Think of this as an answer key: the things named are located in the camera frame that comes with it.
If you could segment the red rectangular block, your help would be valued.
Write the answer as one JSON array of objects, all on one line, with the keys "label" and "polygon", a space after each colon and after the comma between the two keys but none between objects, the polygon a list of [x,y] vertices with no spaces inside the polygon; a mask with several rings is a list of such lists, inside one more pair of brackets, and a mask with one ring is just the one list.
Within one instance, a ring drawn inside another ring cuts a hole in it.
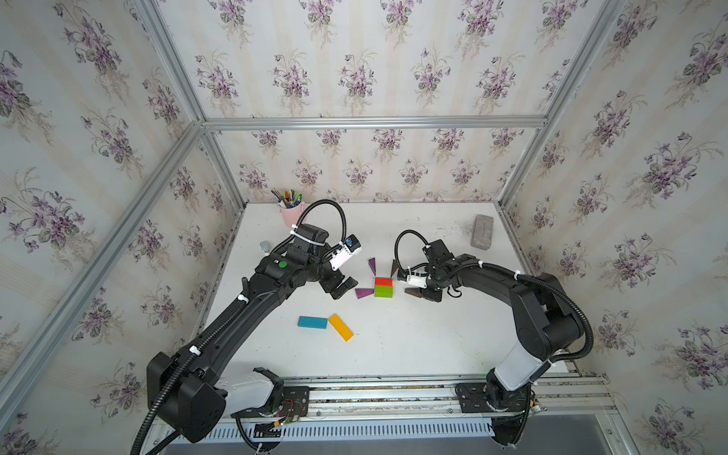
[{"label": "red rectangular block", "polygon": [[375,286],[376,287],[392,287],[394,285],[394,282],[391,278],[379,278],[377,277],[375,279]]}]

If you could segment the green rectangular block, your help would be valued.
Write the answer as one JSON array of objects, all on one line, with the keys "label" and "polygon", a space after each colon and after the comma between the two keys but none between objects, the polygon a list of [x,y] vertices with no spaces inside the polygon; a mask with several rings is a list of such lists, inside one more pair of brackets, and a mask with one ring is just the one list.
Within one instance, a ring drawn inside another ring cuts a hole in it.
[{"label": "green rectangular block", "polygon": [[392,286],[376,286],[375,297],[381,299],[392,299],[392,297],[394,297],[394,288]]}]

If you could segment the yellow rectangular block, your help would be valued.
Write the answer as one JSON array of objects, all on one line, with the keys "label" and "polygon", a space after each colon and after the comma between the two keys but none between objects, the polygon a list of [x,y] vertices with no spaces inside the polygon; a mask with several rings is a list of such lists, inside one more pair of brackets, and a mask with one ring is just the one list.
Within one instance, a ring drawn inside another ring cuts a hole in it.
[{"label": "yellow rectangular block", "polygon": [[334,327],[337,333],[343,338],[344,341],[349,341],[354,337],[352,330],[345,324],[339,315],[333,314],[328,322]]}]

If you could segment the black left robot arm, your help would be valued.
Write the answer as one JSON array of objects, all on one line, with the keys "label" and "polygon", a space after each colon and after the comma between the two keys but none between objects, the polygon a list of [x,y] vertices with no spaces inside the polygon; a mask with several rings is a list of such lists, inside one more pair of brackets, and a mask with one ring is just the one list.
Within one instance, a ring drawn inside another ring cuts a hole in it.
[{"label": "black left robot arm", "polygon": [[160,453],[178,436],[197,443],[223,418],[228,393],[218,388],[232,357],[265,318],[299,288],[316,282],[325,294],[338,300],[358,282],[347,278],[341,266],[361,248],[347,233],[330,245],[328,232],[307,223],[313,210],[331,206],[342,223],[342,206],[331,199],[310,204],[291,226],[290,233],[241,282],[241,289],[227,308],[199,335],[174,355],[158,353],[147,366],[149,411],[130,449],[142,452],[155,419],[173,433],[153,448]]}]

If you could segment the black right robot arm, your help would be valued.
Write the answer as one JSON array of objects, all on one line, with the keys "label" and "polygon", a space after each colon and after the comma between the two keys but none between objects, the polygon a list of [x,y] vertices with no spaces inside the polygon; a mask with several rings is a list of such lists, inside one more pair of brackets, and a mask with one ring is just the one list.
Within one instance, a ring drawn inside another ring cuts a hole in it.
[{"label": "black right robot arm", "polygon": [[[400,260],[400,243],[407,235],[423,243],[426,261],[415,267],[404,267]],[[443,241],[430,242],[414,229],[396,237],[394,264],[398,280],[418,284],[422,299],[439,303],[445,290],[452,294],[464,287],[511,308],[517,343],[487,374],[482,392],[495,413],[529,411],[533,385],[554,363],[585,358],[595,346],[586,313],[554,275],[528,275],[470,254],[455,256]]]}]

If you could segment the teal rectangular block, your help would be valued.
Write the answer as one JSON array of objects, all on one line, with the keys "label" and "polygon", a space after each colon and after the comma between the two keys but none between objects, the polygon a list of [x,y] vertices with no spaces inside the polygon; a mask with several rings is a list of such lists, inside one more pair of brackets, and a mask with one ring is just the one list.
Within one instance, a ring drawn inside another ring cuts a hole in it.
[{"label": "teal rectangular block", "polygon": [[327,318],[300,316],[298,326],[306,329],[326,330],[328,327]]}]

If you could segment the grey rectangular stone block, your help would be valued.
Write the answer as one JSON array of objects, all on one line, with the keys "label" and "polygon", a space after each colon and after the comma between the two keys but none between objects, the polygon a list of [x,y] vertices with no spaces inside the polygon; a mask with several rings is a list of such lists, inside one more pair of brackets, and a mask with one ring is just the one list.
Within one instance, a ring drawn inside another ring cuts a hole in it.
[{"label": "grey rectangular stone block", "polygon": [[493,231],[494,218],[478,214],[473,223],[470,246],[481,250],[489,250],[492,246]]}]

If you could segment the pink pen cup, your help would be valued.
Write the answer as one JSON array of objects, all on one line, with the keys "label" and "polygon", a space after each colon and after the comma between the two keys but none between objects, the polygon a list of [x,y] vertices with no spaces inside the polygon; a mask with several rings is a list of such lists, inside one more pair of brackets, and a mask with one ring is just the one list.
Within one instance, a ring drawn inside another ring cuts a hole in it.
[{"label": "pink pen cup", "polygon": [[303,214],[305,209],[306,209],[305,202],[301,202],[292,208],[280,207],[279,212],[282,216],[282,221],[284,221],[284,225],[288,229],[290,229],[293,225],[298,225],[299,219],[301,218],[301,215]]}]

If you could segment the colourful pens bundle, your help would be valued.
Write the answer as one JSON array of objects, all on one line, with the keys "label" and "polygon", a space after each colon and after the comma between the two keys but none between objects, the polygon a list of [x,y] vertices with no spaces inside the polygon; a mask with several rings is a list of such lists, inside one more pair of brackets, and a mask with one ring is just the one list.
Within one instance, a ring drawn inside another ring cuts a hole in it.
[{"label": "colourful pens bundle", "polygon": [[282,209],[293,209],[303,204],[303,195],[297,191],[284,191],[281,193],[278,190],[271,190],[270,192],[277,199],[277,203]]}]

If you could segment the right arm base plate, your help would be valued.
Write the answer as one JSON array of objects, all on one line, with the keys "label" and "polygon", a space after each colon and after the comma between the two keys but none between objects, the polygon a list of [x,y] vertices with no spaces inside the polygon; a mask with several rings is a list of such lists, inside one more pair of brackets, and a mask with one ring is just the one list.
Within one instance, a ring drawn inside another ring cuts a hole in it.
[{"label": "right arm base plate", "polygon": [[460,383],[455,386],[462,413],[522,413],[531,404],[530,385],[509,392],[495,382]]}]

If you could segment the aluminium mounting rail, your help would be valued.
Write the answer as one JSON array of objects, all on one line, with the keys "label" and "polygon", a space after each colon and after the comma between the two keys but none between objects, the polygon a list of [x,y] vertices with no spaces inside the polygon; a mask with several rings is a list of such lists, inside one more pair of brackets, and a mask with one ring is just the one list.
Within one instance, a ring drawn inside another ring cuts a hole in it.
[{"label": "aluminium mounting rail", "polygon": [[[282,377],[271,382],[261,373],[246,373],[218,382],[227,391],[227,407],[220,421],[244,413],[249,422],[274,418],[252,417],[273,392],[283,386],[309,387],[308,415],[301,420],[364,420],[406,418],[458,418],[481,416],[494,419],[521,413],[462,413],[455,386],[485,383],[479,375],[420,375],[420,377]],[[544,415],[616,414],[617,405],[600,377],[576,373],[546,373],[532,388],[529,411]]]}]

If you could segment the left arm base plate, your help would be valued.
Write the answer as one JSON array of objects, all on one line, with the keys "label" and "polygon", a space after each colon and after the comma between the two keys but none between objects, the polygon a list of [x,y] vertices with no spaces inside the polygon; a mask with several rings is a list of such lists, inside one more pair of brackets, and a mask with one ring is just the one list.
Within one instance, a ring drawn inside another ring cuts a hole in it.
[{"label": "left arm base plate", "polygon": [[275,420],[297,421],[308,415],[311,389],[305,386],[283,386],[273,392],[263,407],[252,409],[252,417],[274,418]]}]

